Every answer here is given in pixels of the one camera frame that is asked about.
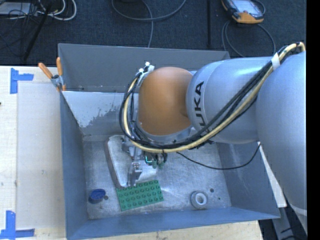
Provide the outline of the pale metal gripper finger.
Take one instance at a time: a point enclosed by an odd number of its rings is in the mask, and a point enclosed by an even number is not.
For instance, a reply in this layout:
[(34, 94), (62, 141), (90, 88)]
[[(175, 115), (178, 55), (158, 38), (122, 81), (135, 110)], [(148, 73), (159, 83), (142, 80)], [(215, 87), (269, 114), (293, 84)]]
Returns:
[(135, 185), (135, 182), (136, 182), (135, 168), (131, 165), (127, 173), (127, 186), (132, 187)]
[(140, 162), (132, 163), (132, 181), (133, 182), (136, 182), (140, 178), (142, 171), (143, 169)]

